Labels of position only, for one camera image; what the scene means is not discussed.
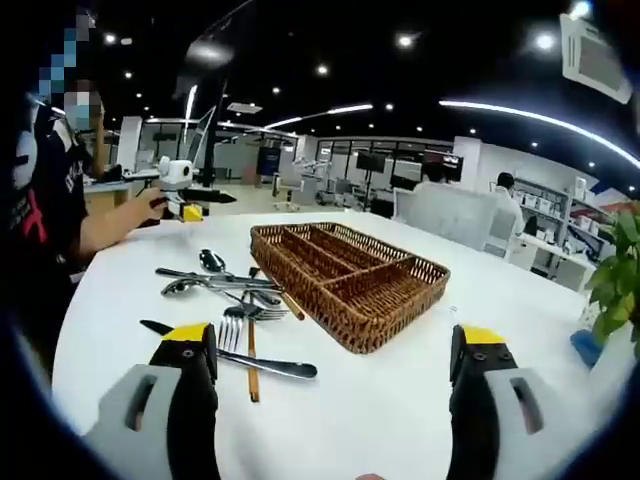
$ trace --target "blue object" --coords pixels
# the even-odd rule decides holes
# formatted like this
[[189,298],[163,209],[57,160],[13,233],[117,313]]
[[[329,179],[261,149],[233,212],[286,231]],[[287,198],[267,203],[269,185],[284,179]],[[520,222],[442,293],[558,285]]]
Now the blue object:
[[602,353],[602,347],[596,341],[595,335],[589,330],[578,330],[569,338],[582,361],[587,367],[593,368]]

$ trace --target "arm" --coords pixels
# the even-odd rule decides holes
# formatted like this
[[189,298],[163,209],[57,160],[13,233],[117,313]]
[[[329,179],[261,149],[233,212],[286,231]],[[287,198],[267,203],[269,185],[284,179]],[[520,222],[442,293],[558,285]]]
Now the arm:
[[150,202],[158,198],[163,198],[162,192],[151,188],[109,212],[85,217],[80,226],[79,256],[93,255],[122,241],[131,230],[149,218],[159,220],[166,202],[154,208],[150,206]]

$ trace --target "ceiling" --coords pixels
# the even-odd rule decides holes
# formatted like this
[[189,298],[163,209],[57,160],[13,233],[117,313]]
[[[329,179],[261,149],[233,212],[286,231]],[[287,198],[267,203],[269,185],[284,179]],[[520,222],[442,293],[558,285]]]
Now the ceiling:
[[[117,128],[124,115],[184,117],[186,95],[175,97],[174,92],[186,50],[240,3],[104,2],[94,12],[99,41],[88,63],[107,126]],[[221,120],[262,126],[371,103],[373,110],[321,116],[279,129],[314,129],[321,137],[375,134],[452,141],[456,135],[470,136],[474,128],[484,142],[550,158],[637,196],[640,170],[592,140],[525,118],[438,104],[456,99],[533,111],[579,125],[640,158],[631,108],[564,79],[559,48],[543,53],[533,47],[536,33],[559,33],[558,15],[570,9],[570,1],[518,2],[517,12],[499,15],[491,2],[432,3],[256,0],[220,34],[235,56],[199,82],[192,117],[218,102],[224,79],[229,97]],[[133,44],[105,45],[106,33],[131,37]],[[399,49],[398,33],[415,35],[413,48]],[[328,67],[328,75],[316,73],[320,63]],[[131,79],[125,71],[132,72]],[[280,94],[274,95],[273,87]],[[233,101],[263,109],[238,118],[226,110]],[[393,103],[392,112],[384,108],[386,103]],[[632,184],[636,191],[630,193]]]

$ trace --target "hand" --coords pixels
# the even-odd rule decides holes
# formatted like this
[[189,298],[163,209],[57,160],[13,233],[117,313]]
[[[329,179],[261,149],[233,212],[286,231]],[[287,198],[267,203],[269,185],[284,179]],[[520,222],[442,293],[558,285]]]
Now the hand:
[[[151,202],[157,199],[162,199],[163,201],[158,205],[151,207]],[[140,205],[142,221],[149,218],[160,220],[162,218],[162,213],[167,206],[167,199],[159,188],[147,188],[146,190],[143,190],[136,198],[136,201],[139,202]]]

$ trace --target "computer monitor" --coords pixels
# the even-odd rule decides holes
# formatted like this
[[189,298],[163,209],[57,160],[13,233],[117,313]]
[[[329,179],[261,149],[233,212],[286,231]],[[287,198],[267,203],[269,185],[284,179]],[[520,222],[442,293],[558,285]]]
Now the computer monitor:
[[369,170],[372,172],[384,173],[384,165],[387,158],[376,153],[358,153],[356,168],[359,170]]

